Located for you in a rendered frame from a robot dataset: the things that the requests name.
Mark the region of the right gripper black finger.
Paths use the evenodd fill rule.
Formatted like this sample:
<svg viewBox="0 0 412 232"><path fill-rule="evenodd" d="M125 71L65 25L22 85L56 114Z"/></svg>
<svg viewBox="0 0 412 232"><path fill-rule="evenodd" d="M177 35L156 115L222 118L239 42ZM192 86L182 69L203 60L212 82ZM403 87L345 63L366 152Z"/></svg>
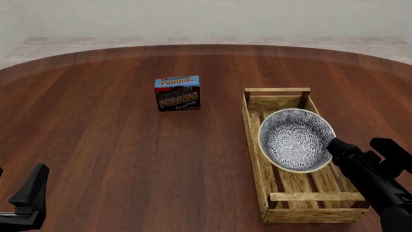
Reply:
<svg viewBox="0 0 412 232"><path fill-rule="evenodd" d="M392 139L374 138L370 146L385 158L379 164L380 173L412 173L412 154Z"/></svg>
<svg viewBox="0 0 412 232"><path fill-rule="evenodd" d="M333 163L363 197L363 200L356 200L354 206L380 206L383 192L402 187L395 181L400 173L379 172L379 164L385 158L377 151L363 152L337 138L332 139L326 149L332 155Z"/></svg>

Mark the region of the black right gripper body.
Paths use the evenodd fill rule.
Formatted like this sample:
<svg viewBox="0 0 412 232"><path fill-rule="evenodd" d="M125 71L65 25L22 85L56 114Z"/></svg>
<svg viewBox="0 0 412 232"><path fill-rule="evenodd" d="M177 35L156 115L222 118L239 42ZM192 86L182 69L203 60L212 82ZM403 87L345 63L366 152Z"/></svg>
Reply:
<svg viewBox="0 0 412 232"><path fill-rule="evenodd" d="M412 232L412 193L401 187L380 196L382 232Z"/></svg>

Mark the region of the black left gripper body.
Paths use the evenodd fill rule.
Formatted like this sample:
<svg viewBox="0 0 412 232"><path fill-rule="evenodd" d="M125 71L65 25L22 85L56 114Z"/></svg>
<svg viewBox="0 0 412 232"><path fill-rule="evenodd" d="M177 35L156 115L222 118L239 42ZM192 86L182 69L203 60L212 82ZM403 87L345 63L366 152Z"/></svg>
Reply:
<svg viewBox="0 0 412 232"><path fill-rule="evenodd" d="M22 232L42 228L46 214L32 211L29 215L0 213L0 232Z"/></svg>

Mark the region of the black white patterned bowl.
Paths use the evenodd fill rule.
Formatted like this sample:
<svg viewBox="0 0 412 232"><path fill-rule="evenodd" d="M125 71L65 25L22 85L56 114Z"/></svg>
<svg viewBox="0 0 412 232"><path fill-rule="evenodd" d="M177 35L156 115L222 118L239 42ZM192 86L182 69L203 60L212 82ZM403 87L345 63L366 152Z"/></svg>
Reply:
<svg viewBox="0 0 412 232"><path fill-rule="evenodd" d="M292 173L312 173L332 161L326 149L336 137L320 115L298 108L275 111L259 127L258 144L277 168Z"/></svg>

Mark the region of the wooden slat tray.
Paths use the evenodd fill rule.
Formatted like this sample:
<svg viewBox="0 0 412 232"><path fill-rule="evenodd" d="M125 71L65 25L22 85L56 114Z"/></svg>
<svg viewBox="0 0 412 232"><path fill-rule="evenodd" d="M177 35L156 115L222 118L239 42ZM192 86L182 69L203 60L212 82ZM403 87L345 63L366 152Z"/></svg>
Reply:
<svg viewBox="0 0 412 232"><path fill-rule="evenodd" d="M273 165L259 147L258 131L271 113L301 108L317 113L309 88L245 88L241 111L261 218L267 224L351 224L370 210L334 164L313 173Z"/></svg>

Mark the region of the chocolate pudding box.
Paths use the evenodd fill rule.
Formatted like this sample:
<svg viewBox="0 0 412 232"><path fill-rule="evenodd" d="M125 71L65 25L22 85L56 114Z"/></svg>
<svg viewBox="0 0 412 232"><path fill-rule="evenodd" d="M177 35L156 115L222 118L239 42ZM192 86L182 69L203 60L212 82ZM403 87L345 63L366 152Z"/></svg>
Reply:
<svg viewBox="0 0 412 232"><path fill-rule="evenodd" d="M156 79L154 92L159 111L201 108L200 79L197 75Z"/></svg>

